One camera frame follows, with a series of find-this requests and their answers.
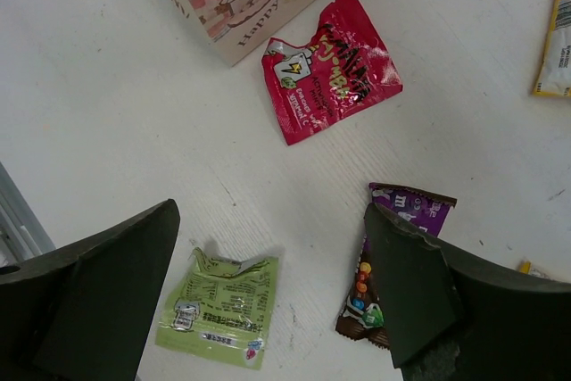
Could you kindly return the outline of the red snack packet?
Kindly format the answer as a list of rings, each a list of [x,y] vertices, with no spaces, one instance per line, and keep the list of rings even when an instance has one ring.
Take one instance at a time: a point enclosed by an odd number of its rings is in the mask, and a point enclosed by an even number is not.
[[[304,46],[272,38],[261,65],[285,142],[294,145],[403,90],[359,0],[334,0]]]

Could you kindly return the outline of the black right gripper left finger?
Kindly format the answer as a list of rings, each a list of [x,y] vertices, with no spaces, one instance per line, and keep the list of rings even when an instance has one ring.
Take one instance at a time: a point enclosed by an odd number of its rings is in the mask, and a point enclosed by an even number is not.
[[[166,200],[1,269],[3,380],[134,380],[179,231]]]

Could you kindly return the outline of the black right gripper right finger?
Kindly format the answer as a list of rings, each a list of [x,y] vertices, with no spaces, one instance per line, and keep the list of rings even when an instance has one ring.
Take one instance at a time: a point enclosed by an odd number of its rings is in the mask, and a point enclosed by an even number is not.
[[[569,379],[569,284],[484,260],[374,203],[364,221],[404,379]]]

